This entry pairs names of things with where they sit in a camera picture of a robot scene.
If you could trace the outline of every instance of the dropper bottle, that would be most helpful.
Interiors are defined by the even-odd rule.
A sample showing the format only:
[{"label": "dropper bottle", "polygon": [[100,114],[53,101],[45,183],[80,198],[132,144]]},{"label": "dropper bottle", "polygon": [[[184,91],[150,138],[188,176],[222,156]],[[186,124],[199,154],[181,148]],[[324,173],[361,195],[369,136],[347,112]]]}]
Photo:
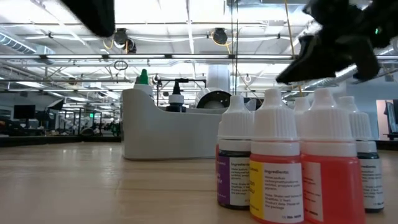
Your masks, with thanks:
[{"label": "dropper bottle", "polygon": [[306,97],[297,97],[294,104],[294,116],[296,120],[297,136],[300,139],[305,129],[303,114],[310,109],[310,102]]},{"label": "dropper bottle", "polygon": [[315,224],[365,224],[361,166],[348,112],[329,89],[317,89],[304,112],[302,141],[305,220]]},{"label": "dropper bottle", "polygon": [[353,96],[340,97],[339,106],[349,111],[351,132],[361,164],[365,212],[381,212],[384,209],[381,161],[373,141],[369,116],[358,110]]},{"label": "dropper bottle", "polygon": [[187,111],[187,108],[183,106],[184,96],[181,95],[180,85],[177,81],[174,83],[173,94],[169,96],[170,106],[166,107],[168,112],[183,112]]},{"label": "dropper bottle", "polygon": [[218,136],[217,201],[222,207],[249,210],[249,156],[254,121],[242,96],[231,96]]},{"label": "dropper bottle", "polygon": [[135,90],[141,90],[149,96],[154,95],[154,90],[148,83],[148,74],[146,69],[142,69],[141,75],[137,77],[136,84],[134,84]]},{"label": "dropper bottle", "polygon": [[250,212],[261,223],[304,223],[302,166],[294,111],[279,89],[265,92],[254,115]]}]

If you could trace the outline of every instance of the wooden table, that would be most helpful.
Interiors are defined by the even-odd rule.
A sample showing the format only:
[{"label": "wooden table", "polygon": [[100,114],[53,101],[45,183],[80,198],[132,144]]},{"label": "wooden table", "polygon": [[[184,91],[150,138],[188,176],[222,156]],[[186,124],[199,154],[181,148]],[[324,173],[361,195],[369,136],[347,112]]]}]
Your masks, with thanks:
[{"label": "wooden table", "polygon": [[[398,152],[381,152],[386,209],[397,223]],[[133,162],[120,143],[0,149],[2,224],[256,223],[216,202],[214,160]]]}]

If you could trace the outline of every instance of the yellow cable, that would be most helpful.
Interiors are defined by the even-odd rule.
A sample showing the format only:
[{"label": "yellow cable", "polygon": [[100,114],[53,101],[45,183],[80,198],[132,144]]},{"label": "yellow cable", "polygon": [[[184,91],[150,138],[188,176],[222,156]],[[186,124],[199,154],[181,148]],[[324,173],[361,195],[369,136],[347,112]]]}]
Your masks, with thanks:
[{"label": "yellow cable", "polygon": [[229,46],[225,45],[225,47],[228,49],[228,53],[231,54],[231,51],[229,50]]},{"label": "yellow cable", "polygon": [[384,64],[381,64],[381,66],[383,67],[383,70],[389,75],[391,76],[391,78],[393,79],[394,82],[398,83],[397,80],[394,78],[393,74],[391,74],[386,67],[384,66]]},{"label": "yellow cable", "polygon": [[250,87],[249,87],[249,85],[246,83],[246,81],[244,81],[244,78],[242,77],[242,74],[238,71],[238,66],[237,66],[237,65],[235,65],[235,66],[236,66],[236,71],[238,72],[239,76],[241,77],[243,83],[246,85],[246,88],[248,88],[248,89],[250,90],[250,92],[253,93],[253,95],[254,95],[257,99],[259,99],[259,101],[262,103],[262,99],[260,99],[260,98],[254,93],[254,91],[252,91],[252,90],[250,89]]},{"label": "yellow cable", "polygon": [[300,96],[303,97],[303,91],[301,91],[301,85],[298,85],[298,90],[300,91]]},{"label": "yellow cable", "polygon": [[293,38],[292,38],[292,28],[290,27],[289,10],[287,9],[287,0],[285,0],[285,10],[286,10],[286,18],[287,18],[287,27],[289,28],[290,46],[292,48],[292,55],[294,58],[295,54],[294,54],[294,46],[293,46]]},{"label": "yellow cable", "polygon": [[108,46],[105,44],[105,39],[102,39],[102,43],[104,44],[104,47],[105,47],[106,49],[111,49],[111,48],[113,47],[113,42],[114,42],[114,40],[112,39],[111,46],[108,47]]}]

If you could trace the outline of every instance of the metal beam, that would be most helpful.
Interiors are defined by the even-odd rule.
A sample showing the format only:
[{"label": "metal beam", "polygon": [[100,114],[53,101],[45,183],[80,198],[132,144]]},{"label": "metal beam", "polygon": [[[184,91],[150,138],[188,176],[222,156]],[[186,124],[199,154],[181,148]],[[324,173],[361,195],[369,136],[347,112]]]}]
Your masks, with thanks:
[{"label": "metal beam", "polygon": [[101,83],[133,83],[132,80],[125,80],[125,79],[112,79],[112,80],[15,80],[15,79],[0,79],[0,83],[2,82],[31,82],[31,83],[90,83],[90,82],[101,82]]}]

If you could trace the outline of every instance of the spotlight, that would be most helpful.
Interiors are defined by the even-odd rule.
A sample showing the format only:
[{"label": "spotlight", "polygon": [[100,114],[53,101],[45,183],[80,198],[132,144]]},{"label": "spotlight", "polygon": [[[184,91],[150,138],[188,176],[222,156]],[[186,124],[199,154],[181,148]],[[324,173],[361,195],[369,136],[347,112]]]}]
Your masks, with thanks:
[{"label": "spotlight", "polygon": [[116,43],[115,46],[117,48],[125,50],[127,48],[128,54],[136,54],[137,53],[137,46],[136,43],[129,38],[127,35],[126,28],[118,28],[114,33],[114,42]]},{"label": "spotlight", "polygon": [[216,28],[214,30],[213,40],[217,44],[221,45],[224,45],[226,43],[226,41],[228,40],[228,36],[226,35],[224,28]]}]

